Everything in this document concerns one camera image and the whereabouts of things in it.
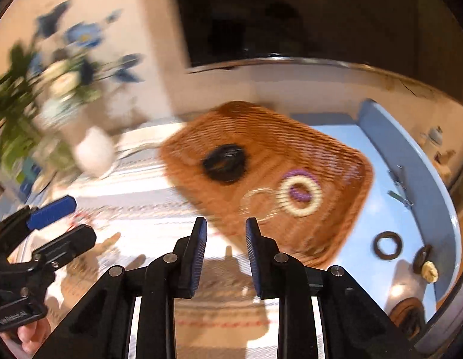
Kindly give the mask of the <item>left hand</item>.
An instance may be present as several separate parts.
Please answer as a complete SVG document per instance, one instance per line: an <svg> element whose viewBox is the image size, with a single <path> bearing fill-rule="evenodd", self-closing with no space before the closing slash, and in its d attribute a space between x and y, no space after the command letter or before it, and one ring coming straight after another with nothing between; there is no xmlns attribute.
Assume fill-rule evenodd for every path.
<svg viewBox="0 0 463 359"><path fill-rule="evenodd" d="M0 337L15 358L32 358L51 333L47 318L24 325L17 329L18 341L14 341L9 332L0 333Z"/></svg>

